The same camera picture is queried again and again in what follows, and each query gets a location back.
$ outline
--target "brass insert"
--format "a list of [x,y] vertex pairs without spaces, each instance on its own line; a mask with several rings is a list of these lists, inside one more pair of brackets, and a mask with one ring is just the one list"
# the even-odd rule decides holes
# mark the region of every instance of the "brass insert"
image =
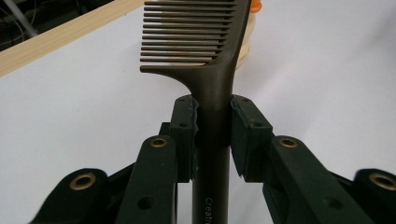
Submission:
[[93,173],[87,173],[84,175],[78,175],[70,182],[70,189],[82,190],[92,186],[96,181],[96,176]]
[[152,139],[150,144],[152,147],[164,147],[168,145],[168,140],[166,140],[166,138],[157,137]]
[[280,145],[282,145],[282,147],[297,147],[298,144],[294,139],[291,138],[281,138],[279,140]]
[[373,173],[369,175],[369,178],[373,183],[383,189],[396,190],[396,180],[390,176]]

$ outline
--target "white table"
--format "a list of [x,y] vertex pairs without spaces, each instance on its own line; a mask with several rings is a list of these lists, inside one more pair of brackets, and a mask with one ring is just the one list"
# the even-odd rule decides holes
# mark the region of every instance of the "white table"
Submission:
[[[0,78],[0,219],[30,221],[80,168],[112,175],[169,121],[187,89],[138,70],[139,9]],[[331,171],[396,174],[396,2],[264,1],[234,93]],[[232,166],[230,223],[271,223],[262,186]],[[181,185],[179,222],[191,223]]]

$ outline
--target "orange object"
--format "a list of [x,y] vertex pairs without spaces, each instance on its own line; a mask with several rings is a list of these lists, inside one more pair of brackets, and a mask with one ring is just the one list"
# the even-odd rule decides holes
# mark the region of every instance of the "orange object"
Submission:
[[252,0],[250,13],[257,13],[260,11],[260,9],[262,9],[262,0]]

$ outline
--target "black comb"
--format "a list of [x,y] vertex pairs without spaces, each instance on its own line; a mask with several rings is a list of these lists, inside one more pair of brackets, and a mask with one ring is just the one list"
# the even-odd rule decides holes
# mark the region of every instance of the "black comb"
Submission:
[[140,67],[172,77],[198,102],[192,223],[227,223],[233,75],[250,0],[145,3]]

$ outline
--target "white background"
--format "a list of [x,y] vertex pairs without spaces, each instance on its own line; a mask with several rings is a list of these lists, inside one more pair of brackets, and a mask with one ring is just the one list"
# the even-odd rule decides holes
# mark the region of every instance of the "white background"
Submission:
[[[264,1],[234,93],[252,99],[275,134],[305,142],[331,171],[396,174],[396,2]],[[0,223],[30,221],[80,168],[112,175],[188,94],[140,74],[142,10],[0,78]],[[232,166],[230,223],[272,223],[262,186]],[[191,186],[179,222],[191,223]]]

